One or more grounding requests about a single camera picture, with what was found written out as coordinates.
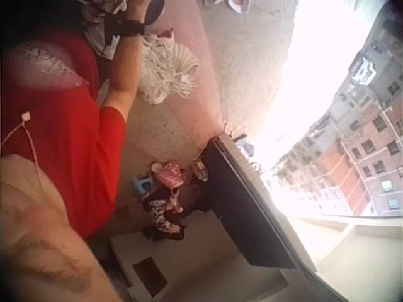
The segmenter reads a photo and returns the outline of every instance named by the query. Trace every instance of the black wristband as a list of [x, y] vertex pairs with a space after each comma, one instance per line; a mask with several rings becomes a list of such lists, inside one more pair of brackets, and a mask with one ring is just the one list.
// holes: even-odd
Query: black wristband
[[123, 19], [120, 21], [120, 36], [144, 36], [145, 24], [135, 20]]

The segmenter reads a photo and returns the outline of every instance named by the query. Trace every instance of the brick building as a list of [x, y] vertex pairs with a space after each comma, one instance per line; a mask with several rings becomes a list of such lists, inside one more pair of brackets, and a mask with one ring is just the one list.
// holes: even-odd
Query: brick building
[[319, 213], [402, 213], [403, 47], [389, 25], [375, 22], [327, 113], [276, 166]]

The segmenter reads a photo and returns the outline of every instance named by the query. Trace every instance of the person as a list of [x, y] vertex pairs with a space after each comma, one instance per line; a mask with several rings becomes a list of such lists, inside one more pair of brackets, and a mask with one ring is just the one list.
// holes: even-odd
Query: person
[[115, 209], [150, 0], [129, 0], [102, 107], [82, 36], [43, 32], [2, 53], [1, 235], [18, 301], [119, 301], [84, 240]]
[[167, 211], [182, 213], [183, 208], [178, 202], [179, 189], [170, 190], [162, 187], [143, 200], [143, 209], [151, 215], [154, 226], [162, 233], [181, 233], [182, 227], [165, 217]]

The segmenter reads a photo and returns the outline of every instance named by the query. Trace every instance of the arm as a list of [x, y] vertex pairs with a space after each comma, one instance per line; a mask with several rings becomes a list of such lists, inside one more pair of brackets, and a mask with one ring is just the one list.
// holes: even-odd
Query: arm
[[[145, 20], [150, 0], [131, 0], [128, 2], [126, 18]], [[126, 120], [136, 97], [141, 71], [141, 37], [121, 37], [113, 58], [109, 91], [103, 106], [116, 108]]]

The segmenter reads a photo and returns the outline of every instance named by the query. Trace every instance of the hand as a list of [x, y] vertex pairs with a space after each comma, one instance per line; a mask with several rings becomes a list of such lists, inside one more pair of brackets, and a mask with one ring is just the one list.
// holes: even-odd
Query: hand
[[151, 0], [128, 0], [126, 18], [144, 23], [150, 2]]

